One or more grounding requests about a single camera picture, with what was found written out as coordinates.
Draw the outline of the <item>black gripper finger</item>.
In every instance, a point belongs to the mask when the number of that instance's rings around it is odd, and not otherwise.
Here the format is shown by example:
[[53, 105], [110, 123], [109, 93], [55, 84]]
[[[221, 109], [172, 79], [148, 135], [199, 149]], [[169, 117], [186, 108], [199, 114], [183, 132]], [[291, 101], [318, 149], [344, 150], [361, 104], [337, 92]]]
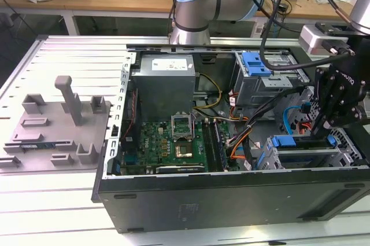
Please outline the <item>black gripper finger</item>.
[[345, 125], [346, 111], [343, 105], [346, 84], [339, 69], [330, 65], [317, 69], [314, 86], [314, 101], [318, 103], [319, 114], [311, 133], [316, 138], [324, 138], [331, 129]]
[[369, 117], [362, 105], [340, 110], [332, 118], [332, 127], [348, 128], [354, 124], [369, 124]]

